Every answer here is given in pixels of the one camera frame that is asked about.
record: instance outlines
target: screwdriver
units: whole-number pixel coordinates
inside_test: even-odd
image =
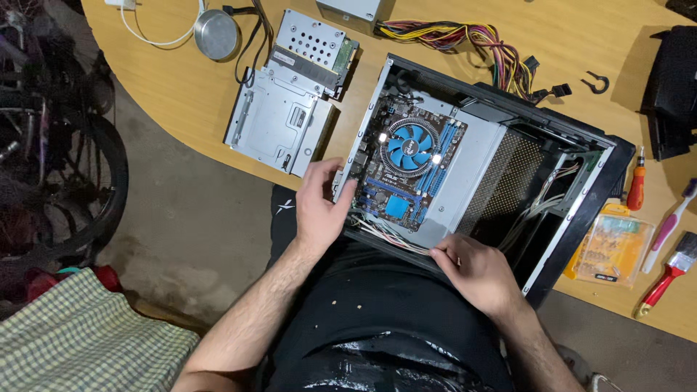
[[[639,156],[636,157],[636,167],[634,168],[634,179],[631,180],[631,189],[627,196],[627,208],[632,211],[638,211],[644,204],[644,176],[646,168],[644,167],[644,146],[639,151]]]

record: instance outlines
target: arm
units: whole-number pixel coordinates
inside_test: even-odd
[[[460,294],[496,325],[531,389],[583,391],[545,335],[499,250],[453,234],[431,249],[431,256]]]
[[[323,184],[341,158],[311,163],[296,194],[298,233],[289,247],[206,334],[184,365],[174,392],[239,391],[259,365],[312,267],[339,236],[355,181],[336,205],[322,197]]]

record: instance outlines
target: white sticker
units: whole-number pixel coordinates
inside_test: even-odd
[[[283,61],[286,64],[289,64],[291,66],[295,65],[296,61],[291,59],[290,57],[286,56],[285,54],[281,54],[279,52],[273,52],[273,56],[280,61]]]

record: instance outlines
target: hairy forearm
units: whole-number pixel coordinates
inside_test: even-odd
[[[504,337],[514,367],[523,373],[529,388],[539,392],[583,391],[530,306],[494,322]]]
[[[238,372],[258,365],[316,259],[291,242],[273,267],[206,334],[177,383],[187,381],[188,375],[189,380],[203,379],[201,372]]]

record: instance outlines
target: plaid fabric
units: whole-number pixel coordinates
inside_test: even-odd
[[[84,269],[0,324],[0,391],[168,391],[198,340]]]

